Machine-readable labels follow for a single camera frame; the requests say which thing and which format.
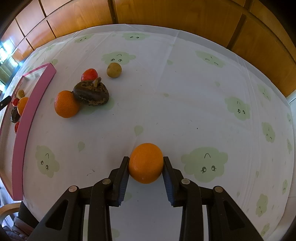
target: potato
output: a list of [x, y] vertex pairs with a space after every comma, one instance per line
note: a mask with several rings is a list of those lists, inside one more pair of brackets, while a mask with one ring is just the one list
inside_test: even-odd
[[117, 78], [120, 76], [122, 68], [118, 63], [111, 63], [107, 68], [107, 75], [111, 78]]
[[17, 92], [17, 98], [21, 99], [22, 97], [25, 97], [25, 92], [24, 92], [24, 90], [19, 90]]

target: mandarin orange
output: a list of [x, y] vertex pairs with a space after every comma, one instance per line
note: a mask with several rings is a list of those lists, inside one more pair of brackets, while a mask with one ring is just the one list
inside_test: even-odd
[[20, 116], [22, 116], [22, 113], [24, 112], [24, 108], [27, 104], [28, 99], [28, 97], [22, 97], [17, 104], [17, 112]]
[[137, 146], [128, 164], [130, 175], [138, 182], [154, 182], [163, 170], [163, 154], [158, 146], [144, 143]]
[[77, 114], [80, 105], [74, 99], [71, 91], [61, 91], [54, 100], [54, 109], [56, 113], [63, 118], [70, 118]]

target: red tomato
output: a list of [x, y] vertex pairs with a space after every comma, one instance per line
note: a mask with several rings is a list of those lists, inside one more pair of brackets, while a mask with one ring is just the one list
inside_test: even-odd
[[20, 122], [18, 121], [17, 123], [15, 123], [15, 133], [17, 133], [17, 129], [18, 129], [18, 125], [20, 124]]
[[98, 73], [95, 69], [87, 69], [81, 76], [81, 81], [95, 80], [98, 77]]
[[19, 102], [19, 99], [18, 98], [14, 98], [13, 101], [12, 101], [12, 105], [13, 106], [17, 106], [18, 102]]

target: wooden wall panel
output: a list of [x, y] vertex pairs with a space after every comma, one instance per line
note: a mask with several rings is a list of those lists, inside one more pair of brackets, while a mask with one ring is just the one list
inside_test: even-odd
[[181, 29], [226, 47], [241, 12], [224, 1], [113, 0], [119, 23]]
[[294, 91], [293, 59], [274, 36], [253, 20], [246, 19], [231, 50], [264, 73], [285, 96]]
[[244, 6], [244, 3], [246, 2], [246, 0], [232, 0], [232, 1], [238, 3], [238, 4], [241, 5], [242, 7]]
[[33, 0], [16, 16], [16, 20], [27, 35], [44, 17], [39, 1]]
[[69, 1], [71, 0], [41, 0], [41, 4], [46, 15], [48, 16], [50, 13]]
[[54, 34], [52, 33], [46, 20], [39, 23], [33, 30], [26, 36], [27, 40], [31, 46], [36, 49], [43, 44], [48, 43], [55, 39]]
[[24, 38], [20, 28], [17, 25], [17, 22], [15, 20], [12, 21], [10, 26], [7, 28], [6, 32], [1, 38], [2, 42], [5, 42], [7, 40], [10, 40], [10, 42], [14, 45], [13, 50], [15, 47], [22, 41]]
[[48, 17], [56, 37], [98, 25], [112, 24], [108, 0], [69, 2]]
[[289, 35], [273, 13], [265, 7], [259, 0], [255, 0], [251, 6], [250, 12], [259, 18], [275, 35], [280, 39], [290, 54], [296, 60], [296, 48]]
[[19, 63], [32, 52], [33, 52], [33, 49], [31, 48], [27, 40], [23, 39], [21, 43], [18, 45], [12, 57], [17, 63]]

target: black handle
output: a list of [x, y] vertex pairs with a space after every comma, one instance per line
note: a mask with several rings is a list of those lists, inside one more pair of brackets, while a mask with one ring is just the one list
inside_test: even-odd
[[91, 190], [88, 241], [112, 241], [109, 206], [105, 199], [105, 193], [112, 185], [112, 181], [106, 178], [96, 183]]
[[79, 188], [71, 186], [43, 217], [28, 241], [79, 241], [84, 205], [78, 203]]
[[5, 106], [7, 106], [11, 102], [11, 96], [7, 96], [0, 102], [0, 110], [2, 110]]
[[199, 186], [186, 179], [180, 183], [187, 192], [187, 200], [183, 206], [179, 241], [203, 241], [202, 199]]

